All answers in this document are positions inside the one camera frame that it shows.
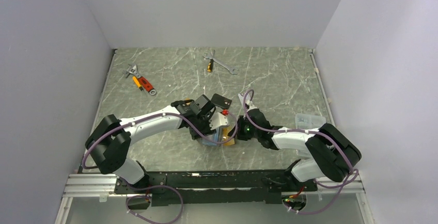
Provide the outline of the red adjustable wrench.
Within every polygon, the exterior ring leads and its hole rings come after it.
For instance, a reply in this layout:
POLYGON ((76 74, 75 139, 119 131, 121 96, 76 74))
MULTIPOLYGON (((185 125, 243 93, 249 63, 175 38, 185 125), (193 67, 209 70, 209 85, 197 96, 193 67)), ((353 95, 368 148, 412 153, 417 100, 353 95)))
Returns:
POLYGON ((125 78, 128 78, 129 76, 135 76, 138 78, 140 84, 143 86, 144 93, 148 93, 149 95, 156 95, 157 91, 153 87, 153 85, 144 77, 142 76, 137 69, 136 64, 129 64, 129 67, 127 70, 123 73, 125 78))

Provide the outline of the grey card holder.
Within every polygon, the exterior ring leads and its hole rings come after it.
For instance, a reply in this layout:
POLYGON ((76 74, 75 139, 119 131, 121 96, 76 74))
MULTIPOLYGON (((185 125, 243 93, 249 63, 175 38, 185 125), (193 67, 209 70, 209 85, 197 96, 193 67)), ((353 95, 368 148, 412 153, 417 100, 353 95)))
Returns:
POLYGON ((214 134, 211 134, 211 135, 207 136, 207 138, 209 140, 213 140, 213 141, 215 141, 215 143, 214 142, 209 142, 208 140, 206 140, 204 138, 198 139, 198 142, 200 144, 202 144, 202 145, 205 145, 205 146, 219 146, 219 145, 221 145, 220 142, 219 142, 219 138, 218 138, 219 137, 219 133, 220 133, 220 129, 221 128, 216 129, 214 134))

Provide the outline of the black base frame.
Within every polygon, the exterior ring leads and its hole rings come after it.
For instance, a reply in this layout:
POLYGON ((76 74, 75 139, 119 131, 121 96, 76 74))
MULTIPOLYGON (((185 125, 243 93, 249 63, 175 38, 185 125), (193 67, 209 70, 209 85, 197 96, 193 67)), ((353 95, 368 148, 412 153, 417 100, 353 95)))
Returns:
POLYGON ((280 204, 289 194, 317 191, 316 183, 294 181, 283 169, 235 171, 150 171, 143 190, 152 206, 198 203, 264 202, 280 204))

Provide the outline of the silver open-end wrench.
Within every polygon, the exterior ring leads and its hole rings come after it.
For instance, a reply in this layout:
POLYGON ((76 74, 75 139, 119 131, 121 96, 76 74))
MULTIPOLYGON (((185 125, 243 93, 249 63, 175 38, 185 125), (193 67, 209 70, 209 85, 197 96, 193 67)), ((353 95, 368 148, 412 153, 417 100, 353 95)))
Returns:
POLYGON ((222 61, 218 60, 217 58, 215 58, 215 51, 211 51, 209 53, 204 53, 203 58, 205 60, 214 59, 214 64, 217 63, 218 65, 220 65, 223 68, 227 69, 230 74, 233 74, 233 75, 237 75, 238 74, 239 70, 236 67, 229 66, 229 65, 225 64, 224 62, 222 62, 222 61))

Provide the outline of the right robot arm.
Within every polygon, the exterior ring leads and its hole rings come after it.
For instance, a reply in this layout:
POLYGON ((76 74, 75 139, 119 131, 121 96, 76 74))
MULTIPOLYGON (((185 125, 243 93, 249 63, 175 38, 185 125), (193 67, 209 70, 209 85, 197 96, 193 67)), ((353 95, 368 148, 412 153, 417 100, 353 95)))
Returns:
POLYGON ((238 140, 256 139, 271 150, 303 152, 279 177, 280 184, 290 190, 298 190, 304 182, 321 177, 342 182, 362 158, 359 149, 330 123, 309 130, 288 129, 271 125, 257 108, 239 116, 228 134, 234 134, 238 140))

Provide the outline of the orange utility knife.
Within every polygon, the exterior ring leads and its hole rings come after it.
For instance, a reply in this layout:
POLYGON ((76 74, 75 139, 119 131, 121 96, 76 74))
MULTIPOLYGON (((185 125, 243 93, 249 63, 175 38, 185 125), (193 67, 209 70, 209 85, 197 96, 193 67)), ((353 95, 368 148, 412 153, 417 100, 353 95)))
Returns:
POLYGON ((137 86, 137 88, 138 88, 140 91, 144 91, 143 86, 140 84, 138 78, 135 77, 135 76, 133 76, 132 79, 133 79, 135 85, 137 86))

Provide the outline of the clear plastic screw box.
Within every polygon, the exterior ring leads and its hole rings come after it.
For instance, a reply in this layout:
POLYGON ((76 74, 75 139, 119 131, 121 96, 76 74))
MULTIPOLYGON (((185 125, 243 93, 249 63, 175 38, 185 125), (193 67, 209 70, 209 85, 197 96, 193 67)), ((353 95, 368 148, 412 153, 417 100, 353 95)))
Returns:
POLYGON ((297 129, 310 130, 318 129, 326 123, 326 118, 323 116, 315 116, 310 114, 298 113, 295 115, 295 125, 297 129))

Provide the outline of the aluminium rail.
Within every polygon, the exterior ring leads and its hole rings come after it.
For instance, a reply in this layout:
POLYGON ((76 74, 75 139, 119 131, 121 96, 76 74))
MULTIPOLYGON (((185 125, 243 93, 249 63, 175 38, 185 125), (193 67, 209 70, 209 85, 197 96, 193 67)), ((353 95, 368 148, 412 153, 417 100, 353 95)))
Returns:
MULTIPOLYGON (((149 194, 164 193, 163 186, 178 190, 250 190, 262 189, 270 192, 325 193, 335 192, 339 183, 327 177, 304 183, 288 183, 283 170, 227 170, 227 171, 150 171, 149 184, 153 189, 146 189, 149 194)), ((137 191, 129 187, 114 174, 82 173, 71 174, 67 179, 64 197, 107 197, 129 196, 137 191)))

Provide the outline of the silver credit card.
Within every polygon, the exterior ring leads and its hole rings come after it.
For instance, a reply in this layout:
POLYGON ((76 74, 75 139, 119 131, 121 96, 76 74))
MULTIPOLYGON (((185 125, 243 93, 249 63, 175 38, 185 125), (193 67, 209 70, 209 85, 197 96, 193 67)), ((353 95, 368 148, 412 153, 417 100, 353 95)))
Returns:
POLYGON ((239 98, 239 101, 241 102, 241 104, 245 104, 244 96, 245 96, 244 92, 241 92, 238 94, 238 98, 239 98))

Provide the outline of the black credit card stack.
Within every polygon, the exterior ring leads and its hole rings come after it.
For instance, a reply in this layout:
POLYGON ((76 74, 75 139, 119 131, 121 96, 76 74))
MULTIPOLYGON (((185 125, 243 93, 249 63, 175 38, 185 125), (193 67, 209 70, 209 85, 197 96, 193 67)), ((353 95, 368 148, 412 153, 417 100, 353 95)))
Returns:
POLYGON ((211 102, 216 106, 219 107, 223 110, 225 109, 229 109, 231 104, 232 104, 232 100, 229 98, 226 98, 218 93, 215 93, 212 98, 211 98, 211 102))

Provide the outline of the yellow black screwdriver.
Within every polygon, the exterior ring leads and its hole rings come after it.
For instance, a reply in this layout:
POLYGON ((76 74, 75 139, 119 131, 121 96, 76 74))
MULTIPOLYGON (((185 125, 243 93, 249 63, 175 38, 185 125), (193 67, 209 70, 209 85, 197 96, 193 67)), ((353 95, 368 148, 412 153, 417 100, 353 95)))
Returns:
POLYGON ((207 72, 212 72, 214 67, 214 59, 209 59, 209 63, 207 65, 207 72))

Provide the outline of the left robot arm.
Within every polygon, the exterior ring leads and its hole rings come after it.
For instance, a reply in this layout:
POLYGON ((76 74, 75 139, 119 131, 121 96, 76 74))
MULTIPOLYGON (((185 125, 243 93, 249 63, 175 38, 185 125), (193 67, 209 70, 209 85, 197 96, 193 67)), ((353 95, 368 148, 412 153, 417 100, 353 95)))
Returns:
POLYGON ((115 174, 135 193, 142 193, 150 185, 150 176, 139 162, 128 157, 130 146, 147 137, 186 127, 193 139, 210 135, 214 132, 210 121, 215 112, 216 106, 203 94, 196 100, 174 101, 142 116, 117 118, 108 115, 86 140, 82 167, 90 168, 86 160, 91 157, 94 168, 102 174, 115 174))

